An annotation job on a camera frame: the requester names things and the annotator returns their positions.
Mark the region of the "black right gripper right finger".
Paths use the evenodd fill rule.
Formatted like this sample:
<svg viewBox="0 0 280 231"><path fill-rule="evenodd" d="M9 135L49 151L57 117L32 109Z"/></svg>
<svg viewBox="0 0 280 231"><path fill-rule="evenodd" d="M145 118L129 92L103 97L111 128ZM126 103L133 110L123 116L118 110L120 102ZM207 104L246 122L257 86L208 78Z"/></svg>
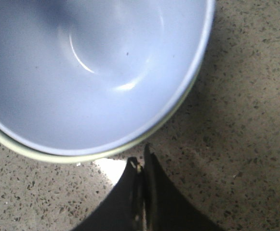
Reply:
<svg viewBox="0 0 280 231"><path fill-rule="evenodd" d="M147 144L144 149L145 208L149 231L221 231L175 187Z"/></svg>

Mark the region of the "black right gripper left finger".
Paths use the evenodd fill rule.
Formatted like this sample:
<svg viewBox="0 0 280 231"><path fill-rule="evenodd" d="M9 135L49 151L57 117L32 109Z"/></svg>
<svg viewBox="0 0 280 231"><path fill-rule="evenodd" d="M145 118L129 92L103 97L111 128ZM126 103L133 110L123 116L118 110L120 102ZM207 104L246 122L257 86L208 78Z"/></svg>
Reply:
<svg viewBox="0 0 280 231"><path fill-rule="evenodd" d="M144 173L135 157L127 160L118 183L75 231L142 231Z"/></svg>

